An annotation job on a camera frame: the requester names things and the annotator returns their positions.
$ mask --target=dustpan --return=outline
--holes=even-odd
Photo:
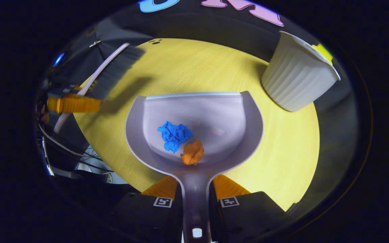
[[[174,154],[164,149],[157,131],[166,121],[184,124],[193,134]],[[215,176],[250,158],[262,134],[261,112],[248,91],[138,96],[125,125],[126,140],[136,158],[180,183],[186,243],[210,243],[209,185]],[[202,142],[204,158],[196,166],[187,166],[180,154],[194,140]]]

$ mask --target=brush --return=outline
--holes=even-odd
[[[115,87],[118,81],[124,76],[125,72],[142,57],[144,50],[130,46],[130,43],[124,43],[116,49],[91,75],[85,86],[77,93],[79,96],[104,100],[109,92]],[[62,113],[58,118],[54,132],[59,133],[61,127],[69,117],[70,113]]]

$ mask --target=white cup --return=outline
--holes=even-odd
[[[283,31],[280,34],[262,85],[275,103],[296,112],[325,93],[340,76],[309,43]]]

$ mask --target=round table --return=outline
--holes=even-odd
[[[162,177],[138,161],[125,140],[125,120],[136,96],[180,92],[250,91],[264,119],[253,156],[225,175],[250,192],[264,191],[283,210],[298,202],[315,173],[319,127],[315,106],[288,112],[261,85],[268,63],[233,48],[196,40],[157,38],[122,77],[99,112],[76,113],[85,138],[131,186],[144,191]]]

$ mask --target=blue crumpled paper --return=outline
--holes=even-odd
[[[182,124],[179,126],[172,125],[172,123],[168,121],[157,130],[162,133],[162,138],[165,140],[164,147],[166,151],[172,151],[174,154],[181,143],[184,143],[189,137],[193,136],[186,126]]]

